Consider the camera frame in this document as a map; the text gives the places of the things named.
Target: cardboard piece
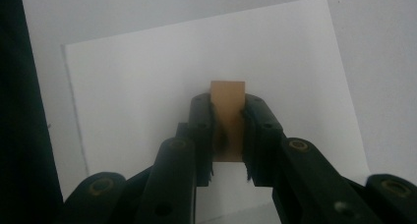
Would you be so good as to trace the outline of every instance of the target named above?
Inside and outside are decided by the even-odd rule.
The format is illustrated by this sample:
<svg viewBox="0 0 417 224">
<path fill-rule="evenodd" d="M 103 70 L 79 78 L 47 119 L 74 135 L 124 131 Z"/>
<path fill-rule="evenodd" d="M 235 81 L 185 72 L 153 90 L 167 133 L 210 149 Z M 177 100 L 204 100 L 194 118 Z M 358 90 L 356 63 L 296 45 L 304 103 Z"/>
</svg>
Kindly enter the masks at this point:
<svg viewBox="0 0 417 224">
<path fill-rule="evenodd" d="M 241 162 L 245 128 L 241 111 L 245 108 L 245 82 L 213 81 L 210 97 L 216 118 L 214 161 Z"/>
</svg>

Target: white paper sheet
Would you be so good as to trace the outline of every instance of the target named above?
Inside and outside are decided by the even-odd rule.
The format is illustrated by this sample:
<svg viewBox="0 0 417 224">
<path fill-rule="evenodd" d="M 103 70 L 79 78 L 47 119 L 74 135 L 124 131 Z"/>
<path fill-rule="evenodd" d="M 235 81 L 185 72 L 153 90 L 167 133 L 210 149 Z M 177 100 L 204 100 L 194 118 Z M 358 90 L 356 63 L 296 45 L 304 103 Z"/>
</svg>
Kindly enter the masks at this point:
<svg viewBox="0 0 417 224">
<path fill-rule="evenodd" d="M 289 137 L 314 143 L 341 173 L 369 174 L 327 0 L 303 0 L 65 46 L 91 174 L 129 178 L 186 122 L 211 80 L 245 81 Z M 215 164 L 197 221 L 270 202 L 243 164 Z"/>
</svg>

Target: black plastic part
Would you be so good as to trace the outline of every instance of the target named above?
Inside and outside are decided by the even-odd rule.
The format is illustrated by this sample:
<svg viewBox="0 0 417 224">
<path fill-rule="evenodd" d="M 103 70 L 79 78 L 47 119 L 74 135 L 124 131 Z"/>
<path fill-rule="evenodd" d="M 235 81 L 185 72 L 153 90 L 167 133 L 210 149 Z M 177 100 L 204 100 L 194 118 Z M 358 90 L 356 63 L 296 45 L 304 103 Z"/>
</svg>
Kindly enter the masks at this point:
<svg viewBox="0 0 417 224">
<path fill-rule="evenodd" d="M 0 0 L 0 191 L 0 223 L 50 223 L 63 204 L 22 0 Z"/>
<path fill-rule="evenodd" d="M 166 140 L 151 169 L 134 223 L 194 223 L 195 162 L 191 140 Z"/>
<path fill-rule="evenodd" d="M 212 135 L 214 132 L 214 118 L 210 102 L 210 94 L 195 96 L 191 101 L 188 121 L 188 137 L 196 146 L 197 186 L 209 185 L 212 173 Z M 177 135 L 184 130 L 179 125 Z"/>
<path fill-rule="evenodd" d="M 382 223 L 312 143 L 284 140 L 277 157 L 303 209 L 301 222 Z"/>
<path fill-rule="evenodd" d="M 417 188 L 413 184 L 381 174 L 369 177 L 365 190 L 371 206 L 386 223 L 417 223 Z"/>
<path fill-rule="evenodd" d="M 133 223 L 151 169 L 152 167 L 149 167 L 126 181 L 125 189 L 122 195 L 120 195 L 110 223 Z"/>
<path fill-rule="evenodd" d="M 243 162 L 248 180 L 257 187 L 272 187 L 275 176 L 276 149 L 283 135 L 282 126 L 266 103 L 259 97 L 246 94 Z"/>
<path fill-rule="evenodd" d="M 117 173 L 88 177 L 68 197 L 55 223 L 109 223 L 125 185 Z"/>
<path fill-rule="evenodd" d="M 275 170 L 275 185 L 272 190 L 272 199 L 282 224 L 300 223 L 303 209 L 297 196 L 288 183 L 282 169 L 277 166 Z"/>
</svg>

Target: white surface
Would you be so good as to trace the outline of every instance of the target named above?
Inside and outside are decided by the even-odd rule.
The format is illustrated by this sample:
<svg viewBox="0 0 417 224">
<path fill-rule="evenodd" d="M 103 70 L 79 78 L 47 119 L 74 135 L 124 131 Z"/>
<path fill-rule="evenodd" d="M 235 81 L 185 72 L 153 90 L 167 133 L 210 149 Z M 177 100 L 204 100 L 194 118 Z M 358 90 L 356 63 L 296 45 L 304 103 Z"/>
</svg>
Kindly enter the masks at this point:
<svg viewBox="0 0 417 224">
<path fill-rule="evenodd" d="M 200 224 L 259 224 L 260 220 L 266 224 L 280 223 L 273 202 L 213 218 Z"/>
<path fill-rule="evenodd" d="M 64 197 L 87 173 L 60 45 L 294 0 L 24 0 Z M 328 0 L 371 171 L 417 184 L 416 0 Z"/>
<path fill-rule="evenodd" d="M 316 144 L 343 176 L 363 182 L 369 175 L 327 0 L 152 28 L 65 51 L 91 174 L 131 177 L 147 168 L 177 123 L 187 121 L 194 95 L 208 91 L 211 80 L 239 80 L 267 102 L 289 137 Z M 243 192 L 251 185 L 240 167 L 240 179 L 237 170 L 218 172 L 214 178 L 224 186 L 199 190 L 198 220 L 270 201 L 270 190 Z M 212 193 L 217 208 L 207 205 Z"/>
</svg>

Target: dark fabric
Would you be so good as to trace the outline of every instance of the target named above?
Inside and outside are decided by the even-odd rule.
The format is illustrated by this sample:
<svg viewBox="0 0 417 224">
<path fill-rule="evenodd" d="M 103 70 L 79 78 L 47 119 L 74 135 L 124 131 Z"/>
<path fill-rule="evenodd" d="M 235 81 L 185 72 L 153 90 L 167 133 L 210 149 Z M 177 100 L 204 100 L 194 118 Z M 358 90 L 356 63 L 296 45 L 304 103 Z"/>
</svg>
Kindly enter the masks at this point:
<svg viewBox="0 0 417 224">
<path fill-rule="evenodd" d="M 0 0 L 0 223 L 50 223 L 62 205 L 22 0 Z"/>
</svg>

